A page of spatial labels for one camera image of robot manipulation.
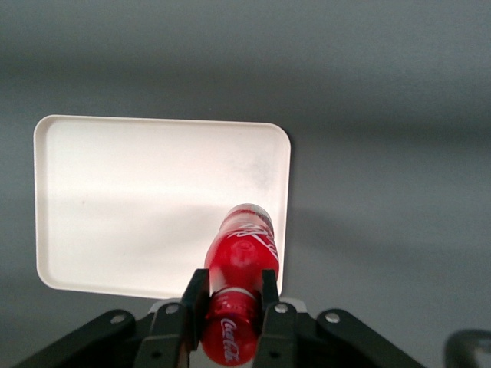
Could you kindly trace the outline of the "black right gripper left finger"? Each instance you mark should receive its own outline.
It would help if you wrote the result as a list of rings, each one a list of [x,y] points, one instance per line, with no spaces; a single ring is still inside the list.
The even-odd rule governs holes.
[[[209,302],[209,271],[194,271],[183,296],[147,316],[110,310],[17,363],[17,367],[188,367]]]

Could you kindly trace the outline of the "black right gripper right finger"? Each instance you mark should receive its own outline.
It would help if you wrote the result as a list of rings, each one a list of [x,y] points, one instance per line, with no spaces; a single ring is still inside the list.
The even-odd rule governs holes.
[[[272,269],[262,271],[262,312],[254,367],[422,366],[346,310],[313,318],[280,301]]]

